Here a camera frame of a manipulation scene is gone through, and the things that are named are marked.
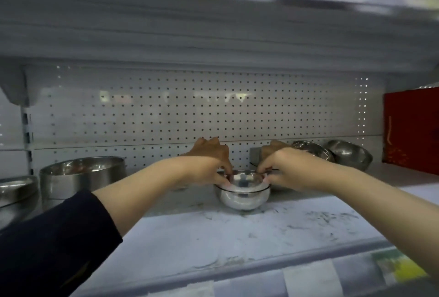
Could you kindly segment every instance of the white shelf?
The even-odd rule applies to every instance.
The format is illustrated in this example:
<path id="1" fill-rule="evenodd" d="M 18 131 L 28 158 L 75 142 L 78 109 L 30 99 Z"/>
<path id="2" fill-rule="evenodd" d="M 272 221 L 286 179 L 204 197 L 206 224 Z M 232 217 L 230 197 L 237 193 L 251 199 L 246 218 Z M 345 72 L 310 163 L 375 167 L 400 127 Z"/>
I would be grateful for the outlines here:
<path id="1" fill-rule="evenodd" d="M 388 164 L 372 166 L 370 174 L 439 203 L 439 176 Z M 144 217 L 75 296 L 168 289 L 385 244 L 376 229 L 333 196 L 269 202 L 245 215 L 215 205 L 213 194 L 211 199 L 211 206 L 195 204 L 191 212 Z"/>

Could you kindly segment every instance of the person's left hand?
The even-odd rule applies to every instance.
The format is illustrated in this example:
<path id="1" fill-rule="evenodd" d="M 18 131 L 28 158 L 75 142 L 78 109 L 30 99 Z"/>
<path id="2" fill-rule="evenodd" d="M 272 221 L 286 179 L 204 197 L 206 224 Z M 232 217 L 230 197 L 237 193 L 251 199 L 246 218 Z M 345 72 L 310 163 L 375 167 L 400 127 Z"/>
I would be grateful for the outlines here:
<path id="1" fill-rule="evenodd" d="M 227 178 L 217 173 L 217 169 L 222 168 L 226 174 L 233 174 L 229 147 L 221 145 L 218 138 L 199 138 L 194 147 L 179 159 L 187 172 L 186 184 L 230 184 Z"/>

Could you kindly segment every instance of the dark blue sleeve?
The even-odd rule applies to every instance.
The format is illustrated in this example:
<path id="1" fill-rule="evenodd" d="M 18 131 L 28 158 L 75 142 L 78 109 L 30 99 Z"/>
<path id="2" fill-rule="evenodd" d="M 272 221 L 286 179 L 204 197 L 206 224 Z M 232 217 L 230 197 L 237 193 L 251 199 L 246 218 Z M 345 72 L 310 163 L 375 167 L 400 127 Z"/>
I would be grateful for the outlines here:
<path id="1" fill-rule="evenodd" d="M 81 191 L 0 235 L 3 296 L 68 296 L 122 242 L 102 203 Z"/>

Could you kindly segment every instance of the red box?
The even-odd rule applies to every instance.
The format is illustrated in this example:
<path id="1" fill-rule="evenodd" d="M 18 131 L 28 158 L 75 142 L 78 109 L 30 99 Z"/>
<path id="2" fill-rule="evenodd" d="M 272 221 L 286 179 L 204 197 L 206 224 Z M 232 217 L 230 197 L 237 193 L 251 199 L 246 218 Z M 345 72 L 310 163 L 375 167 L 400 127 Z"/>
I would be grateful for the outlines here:
<path id="1" fill-rule="evenodd" d="M 384 161 L 439 175 L 439 87 L 384 95 Z"/>

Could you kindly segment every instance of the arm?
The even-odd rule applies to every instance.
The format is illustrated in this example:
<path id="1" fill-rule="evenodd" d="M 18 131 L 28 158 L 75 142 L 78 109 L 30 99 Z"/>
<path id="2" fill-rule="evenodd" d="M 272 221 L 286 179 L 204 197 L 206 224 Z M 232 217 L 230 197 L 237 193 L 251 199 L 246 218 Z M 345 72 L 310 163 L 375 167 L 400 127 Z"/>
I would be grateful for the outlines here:
<path id="1" fill-rule="evenodd" d="M 258 170 L 271 167 L 282 174 L 270 175 L 266 182 L 337 196 L 432 277 L 439 278 L 439 206 L 364 172 L 292 148 L 275 151 Z"/>
<path id="2" fill-rule="evenodd" d="M 0 234 L 0 287 L 5 296 L 68 296 L 106 260 L 168 189 L 227 184 L 227 146 L 199 139 L 166 159 L 93 193 L 81 191 L 50 211 Z"/>

